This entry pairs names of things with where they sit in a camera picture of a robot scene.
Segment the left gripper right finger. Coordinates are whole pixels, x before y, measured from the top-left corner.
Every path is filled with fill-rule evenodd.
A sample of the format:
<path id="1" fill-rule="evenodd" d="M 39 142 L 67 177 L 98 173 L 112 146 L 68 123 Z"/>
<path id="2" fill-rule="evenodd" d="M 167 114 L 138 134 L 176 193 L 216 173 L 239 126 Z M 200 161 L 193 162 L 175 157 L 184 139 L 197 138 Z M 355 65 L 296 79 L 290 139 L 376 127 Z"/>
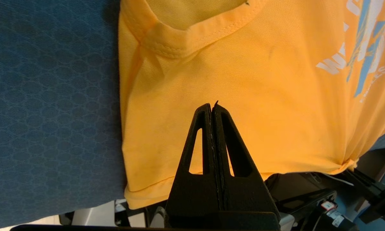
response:
<path id="1" fill-rule="evenodd" d="M 279 211 L 230 113 L 213 107 L 220 209 L 244 224 L 278 224 Z"/>

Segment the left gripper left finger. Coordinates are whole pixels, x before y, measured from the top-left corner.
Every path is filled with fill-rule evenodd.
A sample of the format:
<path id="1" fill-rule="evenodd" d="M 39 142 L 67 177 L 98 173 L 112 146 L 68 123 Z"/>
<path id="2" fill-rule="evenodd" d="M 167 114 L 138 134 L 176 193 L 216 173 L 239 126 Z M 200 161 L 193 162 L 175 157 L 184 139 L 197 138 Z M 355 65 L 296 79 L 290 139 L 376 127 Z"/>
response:
<path id="1" fill-rule="evenodd" d="M 189 171 L 198 130 L 202 131 L 203 173 Z M 166 203 L 168 227 L 205 227 L 208 215 L 220 211 L 219 167 L 215 156 L 212 110 L 210 104 L 198 107 L 192 118 L 170 196 Z"/>

